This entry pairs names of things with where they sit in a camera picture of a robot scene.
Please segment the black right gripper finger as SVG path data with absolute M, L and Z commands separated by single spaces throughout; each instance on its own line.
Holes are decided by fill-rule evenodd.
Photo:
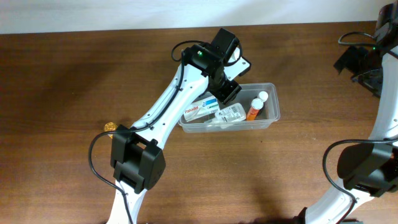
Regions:
M 383 83 L 383 72 L 381 68 L 354 74 L 351 77 L 351 80 L 365 87 L 373 94 L 373 96 L 377 98 L 381 97 Z
M 365 56 L 367 56 L 367 50 L 364 47 L 350 46 L 334 63 L 333 67 L 338 73 L 341 73 L 343 69 L 358 73 L 364 68 L 363 60 Z

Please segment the white Panadol box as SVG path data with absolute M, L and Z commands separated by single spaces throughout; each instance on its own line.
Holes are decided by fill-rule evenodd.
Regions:
M 188 106 L 183 113 L 183 117 L 185 121 L 190 122 L 219 110 L 218 100 L 214 96 L 209 96 Z

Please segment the orange tube white cap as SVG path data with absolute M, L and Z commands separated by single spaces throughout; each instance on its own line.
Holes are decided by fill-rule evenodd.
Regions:
M 261 99 L 259 98 L 253 99 L 251 102 L 251 107 L 246 115 L 246 120 L 254 121 L 259 111 L 263 108 L 263 106 L 264 102 Z

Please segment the small gold-lid jar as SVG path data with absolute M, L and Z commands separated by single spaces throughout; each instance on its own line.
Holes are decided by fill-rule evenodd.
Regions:
M 118 128 L 118 126 L 116 123 L 109 122 L 104 125 L 104 132 L 107 132 L 108 136 L 112 139 L 113 133 L 111 133 L 111 132 L 117 130 L 117 128 Z

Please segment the dark bottle white cap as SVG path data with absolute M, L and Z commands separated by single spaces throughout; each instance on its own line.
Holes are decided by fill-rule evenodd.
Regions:
M 257 98 L 263 102 L 263 107 L 259 110 L 259 112 L 257 114 L 258 116 L 260 116 L 264 112 L 264 110 L 266 108 L 266 101 L 268 100 L 268 97 L 269 97 L 269 95 L 268 95 L 268 92 L 266 92 L 266 91 L 261 91 L 257 95 Z

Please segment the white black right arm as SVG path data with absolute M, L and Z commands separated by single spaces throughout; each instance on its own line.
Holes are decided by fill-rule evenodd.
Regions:
M 351 80 L 379 98 L 377 118 L 368 139 L 345 139 L 327 147 L 323 173 L 331 187 L 304 208 L 292 223 L 343 223 L 360 205 L 397 191 L 397 3 L 382 7 L 372 43 L 345 42 L 335 62 Z

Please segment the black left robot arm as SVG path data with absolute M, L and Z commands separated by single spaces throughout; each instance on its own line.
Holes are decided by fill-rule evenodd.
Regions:
M 220 103 L 235 99 L 241 87 L 234 80 L 250 69 L 239 39 L 220 29 L 210 42 L 194 40 L 182 51 L 174 80 L 141 119 L 113 134 L 110 166 L 116 186 L 109 223 L 135 223 L 144 196 L 165 170 L 163 148 L 184 111 L 210 92 Z

